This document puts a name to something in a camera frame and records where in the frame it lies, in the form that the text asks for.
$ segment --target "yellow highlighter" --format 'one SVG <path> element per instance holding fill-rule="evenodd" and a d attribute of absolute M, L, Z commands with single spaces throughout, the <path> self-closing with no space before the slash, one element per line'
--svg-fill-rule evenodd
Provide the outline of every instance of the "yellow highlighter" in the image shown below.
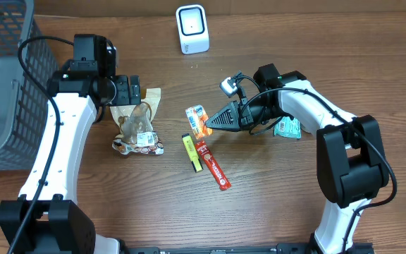
<path fill-rule="evenodd" d="M 186 147 L 187 155 L 189 155 L 190 162 L 192 162 L 192 166 L 194 167 L 195 173 L 203 171 L 202 163 L 200 162 L 200 158 L 198 157 L 197 151 L 194 146 L 194 142 L 190 137 L 189 133 L 184 134 L 182 136 L 184 146 Z"/>

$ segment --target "basket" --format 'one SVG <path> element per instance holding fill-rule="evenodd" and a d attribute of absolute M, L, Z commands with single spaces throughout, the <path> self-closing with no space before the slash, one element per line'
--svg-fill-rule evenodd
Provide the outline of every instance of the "basket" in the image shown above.
<path fill-rule="evenodd" d="M 26 78 L 16 56 L 18 45 L 41 35 L 33 0 L 0 1 L 0 170 L 30 169 L 47 122 L 47 98 Z M 33 76 L 46 87 L 57 62 L 44 40 L 23 51 Z"/>

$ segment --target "teal packet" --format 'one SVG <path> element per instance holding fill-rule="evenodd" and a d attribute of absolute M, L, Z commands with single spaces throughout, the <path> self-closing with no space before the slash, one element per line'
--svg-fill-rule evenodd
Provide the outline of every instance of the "teal packet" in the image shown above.
<path fill-rule="evenodd" d="M 300 131 L 300 122 L 296 118 L 291 120 L 290 117 L 285 116 L 273 128 L 273 135 L 299 139 L 302 137 L 302 133 Z"/>

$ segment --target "red chocolate bar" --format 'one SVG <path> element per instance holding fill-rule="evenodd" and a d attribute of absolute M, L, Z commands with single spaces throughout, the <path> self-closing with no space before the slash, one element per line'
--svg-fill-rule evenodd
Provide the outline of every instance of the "red chocolate bar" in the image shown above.
<path fill-rule="evenodd" d="M 216 179 L 217 183 L 220 186 L 220 189 L 223 191 L 228 190 L 228 188 L 231 187 L 231 183 L 226 178 L 216 159 L 214 159 L 214 156 L 212 156 L 212 153 L 211 151 L 209 151 L 206 142 L 204 140 L 198 142 L 197 144 L 195 144 L 195 148 L 197 148 L 198 154 L 203 158 L 204 163 L 206 163 L 208 169 Z"/>

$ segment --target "wooden table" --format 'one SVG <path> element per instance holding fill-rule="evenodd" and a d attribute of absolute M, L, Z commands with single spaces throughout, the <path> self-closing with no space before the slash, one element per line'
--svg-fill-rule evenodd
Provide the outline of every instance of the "wooden table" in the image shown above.
<path fill-rule="evenodd" d="M 406 253 L 406 13 L 210 16 L 211 49 L 190 56 L 180 52 L 174 17 L 37 22 L 45 35 L 68 40 L 75 33 L 108 37 L 120 54 L 118 73 L 138 74 L 143 88 L 162 88 L 153 125 L 164 155 L 119 156 L 111 148 L 118 129 L 110 115 L 90 131 L 78 200 L 98 234 L 161 248 L 307 241 L 325 202 L 311 135 L 216 131 L 207 142 L 233 184 L 225 192 L 207 169 L 194 173 L 181 141 L 190 132 L 186 108 L 217 112 L 230 101 L 221 80 L 275 63 L 281 73 L 302 72 L 339 107 L 379 121 L 398 196 L 364 213 L 355 240 L 374 243 L 377 253 Z M 68 45 L 50 45 L 61 63 L 73 55 Z M 245 87 L 255 94 L 247 81 Z M 14 200 L 28 174 L 1 171 L 0 200 Z M 376 200 L 389 193 L 390 185 Z M 0 230 L 0 253 L 7 247 Z"/>

